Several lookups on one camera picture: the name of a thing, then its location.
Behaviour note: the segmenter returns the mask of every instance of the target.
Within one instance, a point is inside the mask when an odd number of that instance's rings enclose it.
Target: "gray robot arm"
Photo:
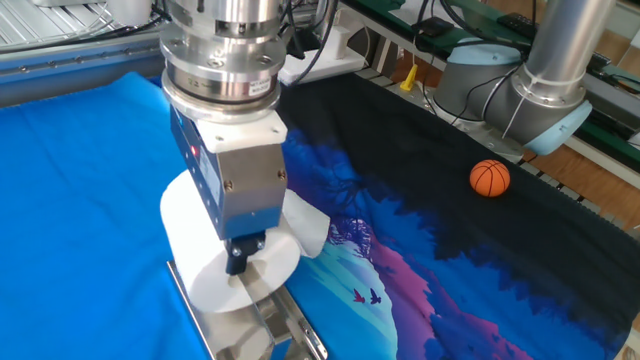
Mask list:
[[[615,0],[550,0],[525,63],[500,45],[454,49],[436,106],[486,121],[538,154],[554,151],[591,112],[582,78],[614,6]]]

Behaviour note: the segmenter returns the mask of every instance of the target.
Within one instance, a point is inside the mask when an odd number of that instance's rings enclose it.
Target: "cable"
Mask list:
[[[298,52],[304,54],[304,48],[302,47],[302,42],[300,41],[300,35],[296,31],[296,23],[293,20],[293,4],[292,0],[289,0],[289,4],[287,5],[287,18],[289,19],[289,23],[293,27],[293,45],[296,47]]]
[[[429,107],[433,109],[433,111],[435,111],[435,108],[433,107],[431,100],[429,100],[429,97],[427,96],[427,92],[425,90],[427,88],[427,79],[429,79],[429,73],[431,72],[431,68],[433,67],[433,60],[435,60],[435,58],[436,56],[431,54],[431,62],[429,62],[429,67],[424,74],[424,80],[422,80],[422,96],[424,96],[424,99],[427,101],[427,104],[429,104]]]
[[[533,15],[531,16],[531,21],[533,22],[533,31],[535,34],[536,31],[536,13],[538,12],[538,0],[533,0]]]
[[[523,45],[522,44],[518,44],[518,43],[514,43],[514,42],[510,42],[510,41],[501,41],[498,39],[492,39],[490,37],[485,36],[484,34],[482,34],[481,32],[477,31],[476,29],[472,28],[471,26],[469,26],[469,24],[467,24],[463,19],[460,18],[460,16],[458,16],[458,13],[456,13],[453,8],[451,8],[451,5],[449,5],[447,0],[440,0],[440,3],[442,4],[442,7],[444,8],[444,11],[447,13],[447,15],[449,15],[451,17],[451,19],[458,24],[458,26],[460,26],[463,30],[465,30],[466,32],[468,32],[469,34],[478,37],[482,40],[485,41],[491,41],[491,42],[496,42],[499,45],[503,45],[503,46],[507,46],[507,47],[512,47],[514,49],[519,50],[520,52],[523,51]],[[526,51],[528,52],[531,49],[530,45],[526,46]]]
[[[507,136],[509,129],[511,129],[511,125],[513,125],[513,120],[516,119],[516,115],[518,115],[518,111],[520,111],[520,107],[522,106],[522,103],[524,103],[525,98],[526,98],[525,95],[522,95],[522,97],[520,98],[520,102],[518,103],[518,106],[516,106],[516,110],[513,112],[513,115],[511,115],[511,120],[509,120],[509,124],[507,124],[507,127],[504,129],[504,132],[502,133],[503,139]]]
[[[111,30],[109,32],[105,32],[102,34],[98,34],[96,36],[92,36],[92,37],[87,37],[87,38],[82,38],[82,39],[65,39],[65,40],[61,40],[61,41],[56,41],[55,43],[51,43],[51,44],[42,44],[39,46],[32,46],[29,48],[25,48],[25,49],[21,49],[20,51],[27,51],[27,50],[40,50],[40,49],[47,49],[47,48],[51,48],[51,47],[55,47],[55,46],[66,46],[66,45],[78,45],[78,44],[85,44],[85,43],[90,43],[90,42],[94,42],[94,41],[104,41],[104,40],[111,40],[111,39],[117,39],[117,38],[121,38],[121,37],[126,37],[126,36],[131,36],[134,35],[136,33],[148,30],[154,26],[156,26],[158,23],[160,23],[162,20],[164,20],[164,16],[162,16],[161,14],[158,14],[158,17],[154,20],[152,20],[151,22],[142,25],[142,26],[136,26],[136,27],[122,27],[119,29],[115,29],[115,30]],[[2,54],[6,54],[6,53],[13,53],[15,52],[15,50],[12,49],[6,49],[6,50],[0,50],[0,55]]]
[[[322,12],[322,17],[320,18],[320,20],[317,23],[315,23],[314,25],[311,25],[311,30],[315,30],[324,21],[324,18],[327,16],[327,11],[329,11],[329,2],[330,1],[331,0],[326,0],[325,1],[325,6],[324,6],[324,11]]]
[[[311,69],[313,69],[314,65],[318,62],[318,59],[320,59],[320,55],[322,55],[322,51],[324,50],[325,45],[327,45],[327,41],[329,41],[329,35],[331,34],[331,28],[333,27],[333,20],[335,20],[337,10],[338,10],[338,1],[336,0],[333,2],[333,7],[331,8],[331,12],[330,12],[331,16],[329,17],[329,22],[327,23],[327,31],[325,31],[324,36],[322,37],[322,41],[320,42],[320,47],[318,48],[318,51],[316,51],[316,55],[313,57],[313,59],[311,59],[311,63],[309,63],[309,66],[307,66],[307,68],[300,74],[300,76],[298,76],[297,79],[293,80],[291,84],[289,84],[289,87],[294,87],[298,85],[300,81],[304,79],[304,77],[307,76],[307,74],[309,74]]]
[[[507,80],[509,80],[511,75],[513,75],[516,71],[518,71],[518,69],[520,69],[520,66],[522,66],[522,64],[524,64],[524,62],[521,62],[518,66],[509,70],[507,75],[502,80],[500,80],[500,82],[493,88],[493,90],[491,91],[491,94],[489,94],[489,97],[487,98],[487,101],[485,101],[484,106],[482,108],[482,117],[481,117],[482,121],[486,121],[487,111],[489,111],[489,105],[491,104],[493,97],[498,93],[498,90],[500,90],[500,88],[502,87],[502,84],[507,82]]]
[[[463,109],[462,109],[462,111],[461,111],[461,112],[460,112],[460,113],[455,117],[455,119],[453,119],[453,121],[451,122],[451,126],[455,125],[456,121],[458,121],[458,119],[460,119],[460,117],[462,116],[462,114],[464,114],[464,112],[465,112],[465,111],[467,111],[467,108],[469,107],[469,99],[471,98],[471,93],[472,93],[474,90],[476,90],[476,89],[478,89],[478,88],[481,88],[481,87],[483,87],[483,86],[485,86],[485,85],[487,85],[487,84],[490,84],[490,83],[492,83],[492,82],[494,82],[494,81],[496,81],[496,80],[498,80],[498,79],[501,79],[501,78],[507,77],[507,76],[508,76],[508,75],[501,75],[501,76],[495,77],[495,78],[493,78],[493,79],[491,79],[491,80],[485,81],[485,82],[483,82],[483,83],[482,83],[482,84],[480,84],[480,85],[476,85],[476,86],[472,87],[472,88],[467,92],[467,97],[466,97],[466,99],[465,99],[464,108],[463,108]]]

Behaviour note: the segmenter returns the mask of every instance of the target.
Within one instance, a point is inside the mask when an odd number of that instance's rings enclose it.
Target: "black electronic device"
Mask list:
[[[522,35],[527,39],[533,39],[538,31],[538,24],[533,25],[531,19],[518,13],[511,13],[509,15],[499,17],[496,22],[507,29],[510,29]]]
[[[439,17],[430,17],[427,20],[411,25],[411,30],[418,35],[420,33],[428,37],[437,37],[453,29],[453,24]]]

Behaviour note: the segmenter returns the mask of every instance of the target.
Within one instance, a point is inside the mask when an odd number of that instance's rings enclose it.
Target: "white cable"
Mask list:
[[[520,106],[522,106],[522,103],[524,102],[524,99],[527,97],[527,95],[522,96],[522,99],[520,99],[520,102],[518,103],[518,107],[516,107],[516,111],[514,111],[513,115],[511,115],[511,120],[509,120],[509,125],[507,125],[507,128],[504,129],[504,133],[502,133],[502,138],[503,139],[505,138],[505,136],[507,136],[507,132],[509,131],[509,129],[511,129],[511,125],[513,124],[513,120],[516,118],[516,115],[518,114],[518,111],[520,110]]]
[[[575,84],[575,83],[577,83],[578,81],[582,80],[582,78],[584,77],[584,74],[586,74],[586,72],[587,72],[587,69],[585,69],[585,70],[584,70],[584,72],[583,72],[579,77],[577,77],[576,79],[573,79],[573,80],[568,80],[568,81],[551,81],[551,80],[545,80],[545,79],[542,79],[542,78],[539,78],[539,77],[537,77],[537,76],[533,75],[533,74],[529,71],[529,69],[527,69],[527,65],[526,65],[526,64],[523,66],[523,68],[524,68],[524,72],[525,72],[525,74],[527,74],[527,76],[529,76],[529,77],[531,78],[531,80],[533,81],[533,83],[534,83],[534,84],[535,84],[535,83],[540,83],[540,84],[544,84],[544,85],[552,85],[552,86],[565,86],[565,85]]]
[[[367,58],[369,57],[369,51],[371,50],[371,35],[369,35],[369,28],[364,25],[364,21],[362,22],[362,25],[364,26],[364,33],[367,34],[367,51],[364,53],[364,62],[369,66],[369,60],[367,60]]]
[[[369,61],[367,60],[367,58],[369,57],[369,51],[371,51],[371,34],[369,34],[369,28],[367,27],[367,25],[364,23],[364,20],[362,19],[362,16],[357,13],[356,11],[354,11],[353,9],[349,9],[349,8],[340,8],[338,9],[338,11],[336,12],[336,17],[337,17],[337,24],[340,23],[340,13],[342,13],[343,10],[350,10],[351,16],[353,16],[356,20],[358,20],[360,22],[360,24],[362,24],[362,27],[364,28],[364,32],[367,35],[367,51],[364,53],[364,62],[365,64],[367,64],[367,66],[369,66]]]

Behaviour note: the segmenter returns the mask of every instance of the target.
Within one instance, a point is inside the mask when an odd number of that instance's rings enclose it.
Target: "black cable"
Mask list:
[[[311,25],[311,30],[315,30],[318,26],[320,26],[320,24],[322,24],[322,22],[324,21],[324,18],[327,16],[327,11],[329,11],[329,2],[331,0],[326,0],[325,2],[325,6],[324,6],[324,12],[322,13],[322,17],[320,18],[320,21],[318,21],[317,23],[315,23],[314,25]]]
[[[84,38],[84,39],[65,39],[65,40],[61,40],[61,41],[57,41],[55,43],[51,43],[51,44],[43,44],[43,45],[38,45],[38,46],[33,46],[33,47],[29,47],[29,48],[25,48],[24,50],[20,50],[20,51],[30,51],[30,50],[41,50],[41,49],[48,49],[51,47],[56,47],[56,46],[67,46],[67,45],[78,45],[78,44],[85,44],[85,43],[90,43],[90,42],[94,42],[94,41],[104,41],[104,40],[111,40],[111,39],[116,39],[116,38],[121,38],[121,37],[125,37],[125,36],[131,36],[134,35],[136,33],[139,33],[141,31],[145,31],[148,30],[154,26],[156,26],[160,21],[164,20],[164,17],[161,14],[158,14],[158,17],[145,24],[142,25],[140,27],[122,27],[119,29],[115,29],[115,30],[111,30],[96,36],[92,36],[92,37],[88,37],[88,38]],[[2,51],[0,50],[0,55],[2,54],[7,54],[7,53],[13,53],[15,52],[15,50],[5,50]]]
[[[420,24],[422,22],[422,19],[424,18],[424,11],[426,10],[428,3],[429,3],[429,0],[424,0],[422,2],[422,5],[420,5],[420,12],[418,12],[418,24]]]
[[[151,5],[151,10],[153,10],[153,12],[155,12],[156,14],[162,16],[165,20],[167,21],[171,21],[171,15],[169,15],[168,12],[166,12],[164,10],[165,5],[162,5],[163,9],[160,9],[160,7],[158,5]]]
[[[636,85],[640,85],[640,81],[638,81],[636,79],[632,79],[632,78],[630,78],[628,76],[619,75],[619,74],[612,74],[611,77],[614,78],[614,79],[622,79],[624,81],[629,81],[629,82],[632,82],[632,83],[634,83]]]
[[[329,13],[331,16],[329,17],[329,22],[327,23],[327,31],[325,31],[324,36],[322,37],[322,41],[320,42],[320,47],[318,48],[318,51],[316,51],[316,55],[313,57],[313,59],[311,59],[311,63],[309,63],[309,66],[307,66],[307,68],[300,74],[300,76],[298,76],[297,79],[293,80],[291,84],[289,84],[289,87],[294,87],[298,85],[300,81],[304,79],[304,77],[307,76],[307,74],[309,74],[313,66],[318,62],[318,59],[320,59],[320,55],[322,54],[322,51],[324,50],[325,45],[327,45],[327,41],[329,41],[329,34],[331,33],[331,28],[333,27],[333,20],[336,17],[337,10],[338,10],[338,1],[336,0],[333,2],[333,7],[331,8],[331,12]]]
[[[498,84],[498,87],[496,88],[495,91],[493,91],[491,93],[491,95],[489,95],[489,98],[487,99],[487,102],[484,106],[484,109],[482,110],[482,121],[485,121],[485,117],[487,115],[487,111],[489,111],[489,105],[491,105],[491,101],[493,101],[493,97],[498,93],[498,91],[500,90],[500,88],[502,87],[502,85],[504,83],[507,82],[507,80],[509,80],[509,78],[511,77],[511,75],[515,74],[516,71],[518,71],[518,69],[520,69],[520,67],[522,66],[522,64],[524,64],[524,61],[520,63],[520,65],[518,65],[518,67],[516,67],[515,69],[511,70],[506,76],[505,78],[502,80],[502,82],[500,82],[500,84]]]
[[[536,14],[538,12],[538,0],[533,0],[533,15],[531,16],[531,21],[533,22],[533,33],[536,31]]]
[[[289,0],[289,5],[287,6],[287,18],[289,19],[289,23],[293,28],[293,45],[296,47],[299,53],[304,54],[304,48],[302,47],[302,41],[300,41],[300,35],[298,31],[296,31],[296,23],[293,20],[293,3],[292,0]]]
[[[462,111],[461,111],[461,112],[456,116],[456,118],[455,118],[455,119],[453,119],[453,121],[451,122],[451,125],[452,125],[452,126],[453,126],[453,125],[455,125],[456,121],[458,121],[458,119],[460,119],[460,117],[462,116],[462,114],[464,114],[464,112],[465,112],[465,111],[467,111],[467,108],[469,107],[469,99],[471,98],[471,93],[472,93],[474,90],[476,90],[476,89],[478,89],[478,88],[481,88],[481,87],[483,87],[483,86],[485,86],[485,85],[487,85],[487,84],[490,84],[490,83],[492,83],[492,82],[494,82],[494,81],[496,81],[496,80],[499,80],[499,79],[502,79],[502,78],[506,78],[506,77],[508,77],[508,76],[511,76],[511,74],[509,74],[509,75],[500,75],[500,76],[495,77],[495,78],[493,78],[493,79],[491,79],[491,80],[485,81],[485,82],[483,82],[483,83],[482,83],[482,84],[480,84],[480,85],[476,85],[476,86],[472,87],[472,88],[469,90],[469,92],[467,92],[467,97],[466,97],[466,99],[465,99],[464,108],[463,108],[463,109],[462,109]]]
[[[474,29],[471,26],[469,26],[469,24],[467,24],[463,19],[461,19],[460,16],[458,16],[458,13],[456,13],[453,10],[453,8],[451,8],[451,5],[449,4],[449,2],[447,0],[440,0],[440,3],[442,4],[442,7],[444,8],[444,11],[447,13],[447,15],[449,15],[451,17],[451,19],[456,24],[458,24],[458,26],[460,26],[463,30],[465,30],[469,34],[471,34],[471,35],[473,35],[473,36],[475,36],[477,38],[480,38],[482,40],[485,40],[485,41],[497,42],[499,45],[515,48],[515,49],[517,49],[517,50],[522,52],[522,49],[523,49],[523,45],[522,44],[517,44],[517,43],[514,43],[514,42],[510,42],[510,41],[501,41],[501,40],[498,40],[498,39],[492,39],[490,37],[485,36],[481,32],[479,32],[476,29]],[[526,49],[527,49],[527,51],[530,50],[531,46],[527,45]]]

